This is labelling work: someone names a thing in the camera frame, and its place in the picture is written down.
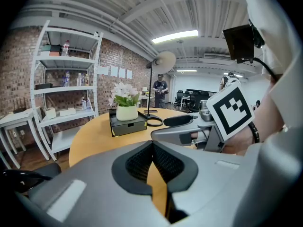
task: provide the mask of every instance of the wristband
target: wristband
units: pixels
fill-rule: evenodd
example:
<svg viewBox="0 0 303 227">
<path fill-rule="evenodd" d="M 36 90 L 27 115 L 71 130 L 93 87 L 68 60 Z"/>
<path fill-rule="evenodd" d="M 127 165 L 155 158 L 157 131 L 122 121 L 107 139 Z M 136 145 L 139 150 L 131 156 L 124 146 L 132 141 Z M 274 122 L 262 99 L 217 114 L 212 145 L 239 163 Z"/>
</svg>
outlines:
<svg viewBox="0 0 303 227">
<path fill-rule="evenodd" d="M 259 136 L 259 132 L 257 130 L 257 127 L 255 126 L 255 124 L 253 122 L 250 122 L 248 124 L 251 132 L 252 132 L 252 136 L 254 138 L 255 143 L 259 143 L 260 142 L 260 136 Z"/>
</svg>

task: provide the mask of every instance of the brick wall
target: brick wall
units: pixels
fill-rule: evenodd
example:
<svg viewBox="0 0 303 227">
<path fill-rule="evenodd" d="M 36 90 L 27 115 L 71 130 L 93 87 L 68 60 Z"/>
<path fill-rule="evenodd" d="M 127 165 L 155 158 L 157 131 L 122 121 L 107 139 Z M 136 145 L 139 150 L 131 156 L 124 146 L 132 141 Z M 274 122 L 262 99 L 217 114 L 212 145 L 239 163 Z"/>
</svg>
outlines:
<svg viewBox="0 0 303 227">
<path fill-rule="evenodd" d="M 36 42 L 39 37 L 41 27 L 31 26 L 21 29 L 11 30 L 3 46 L 0 50 L 0 115 L 6 115 L 13 111 L 13 100 L 23 97 L 26 99 L 27 108 L 31 107 L 30 103 L 30 70 L 33 52 L 35 50 Z M 70 52 L 70 55 L 87 58 L 87 53 Z M 149 86 L 150 70 L 146 69 L 145 65 L 148 61 L 140 55 L 130 51 L 129 49 L 120 46 L 110 40 L 103 39 L 100 53 L 101 66 L 118 66 L 133 71 L 132 79 L 120 79 L 111 76 L 98 75 L 97 77 L 97 95 L 98 95 L 98 112 L 99 115 L 108 112 L 110 108 L 108 104 L 108 96 L 106 93 L 107 88 L 109 94 L 114 88 L 114 83 L 123 82 L 124 84 L 131 84 L 133 87 L 142 90 L 142 87 Z M 71 86 L 76 85 L 76 79 L 80 71 L 70 71 Z M 64 76 L 63 70 L 52 70 L 45 74 L 45 82 L 53 83 L 59 86 Z M 35 84 L 42 83 L 43 67 L 39 66 L 35 72 Z M 157 80 L 157 75 L 153 73 L 152 83 Z M 164 80 L 168 86 L 170 83 L 170 76 L 165 75 Z M 47 94 L 46 105 L 47 107 L 55 107 L 58 109 L 67 108 L 68 106 L 80 106 L 81 99 L 86 98 L 86 92 L 63 92 L 55 94 Z M 36 105 L 42 106 L 42 97 L 36 96 Z M 53 131 L 61 131 L 83 125 L 88 121 L 88 118 L 69 121 L 53 126 Z M 31 144 L 34 141 L 28 126 L 18 128 L 24 130 L 26 135 L 23 138 L 25 145 Z"/>
</svg>

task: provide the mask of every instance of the potted plant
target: potted plant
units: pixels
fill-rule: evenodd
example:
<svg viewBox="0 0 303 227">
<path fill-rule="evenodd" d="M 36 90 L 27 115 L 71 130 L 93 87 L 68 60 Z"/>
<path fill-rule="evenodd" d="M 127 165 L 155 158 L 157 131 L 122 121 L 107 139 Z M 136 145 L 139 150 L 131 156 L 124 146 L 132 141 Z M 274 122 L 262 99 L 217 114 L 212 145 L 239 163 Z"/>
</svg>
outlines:
<svg viewBox="0 0 303 227">
<path fill-rule="evenodd" d="M 138 118 L 137 103 L 141 100 L 141 92 L 133 88 L 130 84 L 115 83 L 112 90 L 112 97 L 109 104 L 117 103 L 116 117 L 120 121 L 133 120 Z"/>
</svg>

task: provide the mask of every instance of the ceiling light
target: ceiling light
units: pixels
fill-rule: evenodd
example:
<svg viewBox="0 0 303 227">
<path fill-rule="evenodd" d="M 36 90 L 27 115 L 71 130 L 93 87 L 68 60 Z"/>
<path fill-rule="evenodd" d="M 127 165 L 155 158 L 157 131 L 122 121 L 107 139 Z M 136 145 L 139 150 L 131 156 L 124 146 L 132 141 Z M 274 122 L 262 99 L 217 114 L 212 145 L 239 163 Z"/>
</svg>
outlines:
<svg viewBox="0 0 303 227">
<path fill-rule="evenodd" d="M 197 72 L 197 70 L 177 70 L 177 72 L 185 72 L 185 71 L 189 71 L 189 72 Z"/>
<path fill-rule="evenodd" d="M 234 74 L 236 77 L 238 77 L 238 78 L 242 78 L 243 76 L 241 76 L 241 75 L 237 75 L 237 74 Z"/>
<path fill-rule="evenodd" d="M 173 39 L 190 37 L 190 36 L 198 36 L 198 35 L 199 34 L 198 34 L 197 30 L 190 30 L 190 31 L 184 31 L 184 32 L 174 33 L 171 35 L 162 36 L 162 37 L 153 39 L 151 41 L 153 41 L 155 44 L 157 44 L 157 43 L 167 41 L 167 40 L 173 40 Z"/>
</svg>

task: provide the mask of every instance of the lamp shade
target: lamp shade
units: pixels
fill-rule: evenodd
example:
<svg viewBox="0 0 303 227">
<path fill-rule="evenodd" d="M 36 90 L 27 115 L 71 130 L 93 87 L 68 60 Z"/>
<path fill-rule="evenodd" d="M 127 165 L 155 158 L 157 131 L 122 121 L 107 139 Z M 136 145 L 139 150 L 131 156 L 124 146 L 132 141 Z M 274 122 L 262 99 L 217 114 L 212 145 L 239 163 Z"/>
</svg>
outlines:
<svg viewBox="0 0 303 227">
<path fill-rule="evenodd" d="M 163 74 L 169 72 L 176 64 L 176 56 L 169 51 L 163 51 L 152 62 L 152 70 L 156 74 Z"/>
</svg>

